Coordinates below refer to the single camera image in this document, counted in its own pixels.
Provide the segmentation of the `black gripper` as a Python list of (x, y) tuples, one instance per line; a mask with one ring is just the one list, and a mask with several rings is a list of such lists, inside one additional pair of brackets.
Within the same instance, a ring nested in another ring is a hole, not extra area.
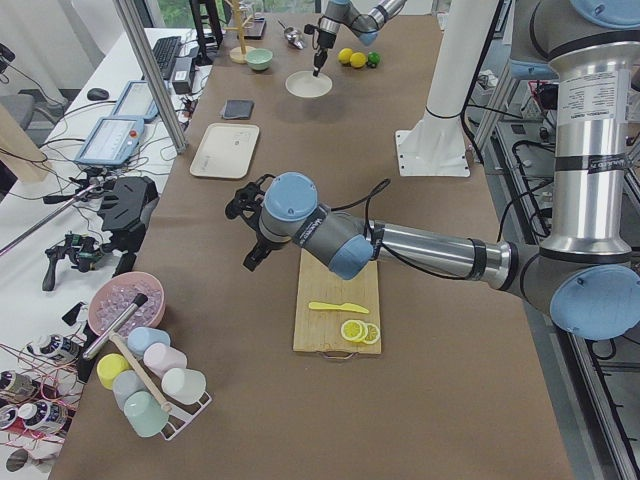
[(262, 203), (266, 194), (262, 185), (267, 179), (274, 178), (273, 174), (267, 173), (247, 183), (235, 192), (233, 199), (225, 207), (225, 216), (229, 220), (241, 217), (256, 234), (257, 241), (243, 261), (243, 266), (249, 271), (254, 271), (272, 250), (280, 250), (286, 244), (285, 240), (269, 239), (260, 229)]
[(326, 63), (326, 50), (334, 46), (339, 29), (340, 23), (329, 17), (321, 17), (316, 24), (304, 26), (305, 34), (316, 35), (312, 72), (314, 77), (318, 77), (321, 73)]

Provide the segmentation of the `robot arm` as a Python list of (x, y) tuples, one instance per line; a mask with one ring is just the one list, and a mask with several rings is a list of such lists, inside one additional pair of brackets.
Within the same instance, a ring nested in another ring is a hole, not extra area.
[(519, 1), (511, 72), (559, 83), (552, 226), (538, 246), (436, 234), (323, 204), (298, 172), (266, 174), (239, 189), (225, 214), (257, 242), (244, 264), (295, 244), (340, 278), (392, 258), (426, 274), (483, 281), (522, 298), (588, 340), (618, 337), (639, 321), (639, 277), (620, 236), (631, 70), (639, 58), (635, 1)]
[(334, 47), (342, 25), (346, 26), (362, 44), (375, 41), (378, 32), (404, 8), (405, 1), (380, 1), (368, 13), (361, 13), (352, 1), (328, 1), (324, 12), (315, 24), (306, 24), (304, 33), (313, 38), (312, 75), (318, 77)]

